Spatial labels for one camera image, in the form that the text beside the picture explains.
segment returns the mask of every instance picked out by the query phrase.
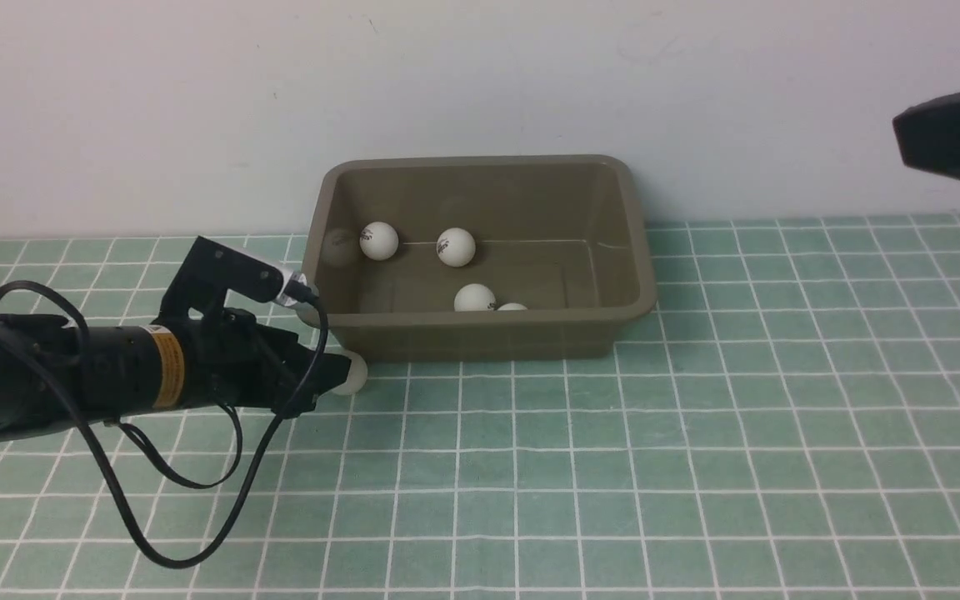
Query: label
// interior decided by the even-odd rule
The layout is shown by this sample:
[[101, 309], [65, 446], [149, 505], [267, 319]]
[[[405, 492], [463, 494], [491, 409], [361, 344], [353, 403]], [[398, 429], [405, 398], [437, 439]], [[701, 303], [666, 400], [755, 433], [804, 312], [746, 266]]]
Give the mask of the label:
[[173, 332], [160, 324], [143, 326], [157, 346], [161, 356], [161, 387], [157, 390], [157, 399], [153, 407], [159, 410], [171, 409], [180, 400], [183, 391], [183, 348]]

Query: green tiled floor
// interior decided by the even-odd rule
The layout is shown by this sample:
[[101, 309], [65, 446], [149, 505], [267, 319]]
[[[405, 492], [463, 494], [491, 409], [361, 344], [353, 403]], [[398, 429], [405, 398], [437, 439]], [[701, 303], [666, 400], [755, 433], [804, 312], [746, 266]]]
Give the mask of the green tiled floor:
[[[199, 569], [138, 556], [75, 434], [0, 447], [0, 598], [960, 598], [960, 216], [648, 238], [659, 308], [612, 356], [373, 365], [274, 441]], [[295, 263], [305, 244], [226, 239]], [[148, 323], [190, 242], [0, 242], [0, 283]], [[266, 421], [244, 415], [250, 444]], [[137, 422], [192, 478], [229, 459], [216, 413]], [[98, 433], [157, 545], [205, 544], [235, 486], [165, 485]]]

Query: black wire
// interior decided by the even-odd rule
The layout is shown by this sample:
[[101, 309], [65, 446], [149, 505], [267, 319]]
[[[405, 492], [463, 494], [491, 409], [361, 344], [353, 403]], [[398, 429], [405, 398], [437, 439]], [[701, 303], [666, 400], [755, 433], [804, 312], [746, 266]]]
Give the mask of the black wire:
[[[90, 341], [91, 333], [88, 331], [88, 324], [85, 322], [83, 315], [80, 314], [80, 311], [77, 310], [71, 302], [64, 296], [61, 296], [60, 293], [54, 292], [53, 289], [34, 282], [12, 282], [11, 284], [1, 286], [0, 300], [14, 289], [27, 289], [39, 293], [39, 295], [44, 296], [50, 300], [51, 303], [56, 304], [65, 311], [65, 313], [76, 322], [77, 327], [80, 329], [80, 362], [83, 363], [87, 360], [88, 341]], [[298, 400], [298, 395], [301, 394], [310, 376], [313, 375], [313, 369], [317, 361], [319, 361], [319, 358], [324, 354], [324, 347], [328, 344], [328, 313], [324, 311], [323, 304], [316, 296], [309, 295], [305, 301], [316, 308], [321, 323], [320, 333], [317, 335], [317, 346], [313, 349], [312, 360], [310, 360], [309, 365], [306, 367], [306, 372], [302, 378], [298, 380], [294, 391], [291, 392], [289, 398], [283, 403], [281, 410], [273, 414], [273, 419], [269, 423], [269, 426], [267, 426], [266, 432], [262, 435], [262, 440], [258, 442], [255, 448], [254, 458], [251, 460], [251, 466], [247, 468], [247, 476], [243, 479], [239, 494], [236, 496], [236, 502], [232, 505], [232, 510], [228, 513], [228, 517], [226, 517], [220, 531], [213, 537], [212, 542], [210, 542], [209, 546], [206, 546], [206, 549], [203, 549], [199, 554], [184, 559], [174, 559], [159, 553], [143, 534], [143, 529], [136, 520], [136, 513], [134, 513], [131, 506], [129, 506], [128, 498], [125, 497], [121, 482], [118, 481], [118, 475], [113, 471], [110, 459], [106, 455], [106, 449], [104, 449], [103, 445], [98, 441], [98, 437], [95, 437], [95, 432], [91, 429], [91, 425], [85, 421], [83, 414], [80, 413], [80, 407], [77, 406], [76, 400], [73, 400], [72, 394], [69, 394], [69, 391], [58, 381], [57, 377], [53, 376], [53, 373], [47, 371], [42, 364], [39, 364], [39, 361], [29, 356], [26, 349], [20, 347], [11, 337], [5, 337], [1, 332], [0, 349], [10, 354], [11, 357], [16, 358], [16, 360], [26, 366], [26, 368], [29, 368], [32, 373], [35, 373], [39, 379], [42, 379], [43, 383], [47, 384], [47, 388], [49, 388], [51, 393], [53, 393], [62, 406], [65, 407], [65, 411], [72, 419], [73, 425], [76, 425], [77, 429], [80, 430], [80, 436], [87, 442], [87, 447], [91, 449], [92, 458], [95, 459], [99, 471], [102, 472], [102, 478], [106, 481], [107, 489], [110, 490], [114, 504], [117, 505], [117, 512], [121, 513], [123, 525], [125, 525], [129, 537], [136, 543], [140, 552], [142, 552], [146, 558], [150, 559], [150, 562], [156, 563], [158, 566], [168, 569], [189, 569], [210, 558], [210, 556], [221, 547], [224, 540], [228, 538], [228, 533], [232, 531], [232, 528], [235, 527], [240, 513], [243, 512], [243, 504], [247, 501], [247, 496], [250, 494], [251, 487], [254, 485], [258, 467], [260, 463], [262, 463], [264, 453], [266, 453], [273, 437], [277, 434], [279, 426], [283, 424], [283, 414], [288, 414], [287, 409]]]
[[224, 405], [224, 403], [218, 403], [217, 405], [228, 415], [229, 419], [232, 419], [232, 428], [236, 430], [236, 458], [232, 460], [232, 466], [228, 468], [228, 471], [213, 483], [192, 481], [192, 479], [180, 475], [174, 468], [168, 466], [168, 462], [165, 461], [161, 453], [158, 452], [158, 449], [155, 448], [153, 442], [150, 441], [150, 437], [136, 425], [132, 425], [130, 422], [119, 422], [117, 426], [133, 444], [136, 444], [137, 448], [140, 448], [140, 451], [144, 453], [147, 460], [150, 461], [150, 466], [156, 468], [168, 481], [193, 490], [208, 490], [220, 486], [221, 483], [227, 482], [228, 478], [231, 478], [232, 475], [236, 473], [236, 468], [239, 468], [239, 461], [243, 459], [243, 425], [239, 422], [239, 413], [236, 413], [235, 407]]

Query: brown plastic bin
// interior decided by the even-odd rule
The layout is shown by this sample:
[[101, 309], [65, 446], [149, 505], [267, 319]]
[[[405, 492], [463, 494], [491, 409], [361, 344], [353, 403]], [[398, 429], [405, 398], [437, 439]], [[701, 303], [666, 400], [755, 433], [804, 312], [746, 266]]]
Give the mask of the brown plastic bin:
[[[399, 234], [387, 261], [358, 251], [372, 221]], [[469, 265], [439, 262], [447, 228], [476, 238]], [[598, 357], [656, 302], [632, 174], [609, 156], [340, 164], [317, 198], [303, 272], [332, 334], [369, 361]], [[454, 312], [469, 283], [529, 310]], [[306, 322], [316, 326], [313, 315]]]

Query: white ball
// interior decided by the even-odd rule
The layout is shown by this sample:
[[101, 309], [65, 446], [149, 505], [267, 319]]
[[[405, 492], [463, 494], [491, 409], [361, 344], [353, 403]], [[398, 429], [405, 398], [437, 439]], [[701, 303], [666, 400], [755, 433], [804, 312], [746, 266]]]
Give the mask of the white ball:
[[494, 311], [498, 304], [495, 295], [487, 285], [470, 283], [457, 290], [454, 296], [454, 310], [459, 313], [467, 311]]
[[468, 265], [476, 253], [477, 243], [473, 235], [460, 227], [450, 227], [439, 234], [439, 240], [435, 242], [435, 254], [443, 265], [449, 267]]
[[399, 234], [384, 221], [376, 221], [362, 229], [358, 242], [362, 252], [373, 261], [386, 261], [395, 256], [395, 251], [399, 249]]
[[366, 380], [369, 379], [369, 365], [366, 364], [365, 358], [359, 357], [357, 353], [344, 348], [328, 350], [328, 353], [342, 354], [344, 357], [350, 358], [350, 371], [347, 371], [346, 381], [343, 381], [343, 383], [336, 385], [336, 387], [328, 391], [337, 396], [358, 394], [358, 391], [365, 385]]

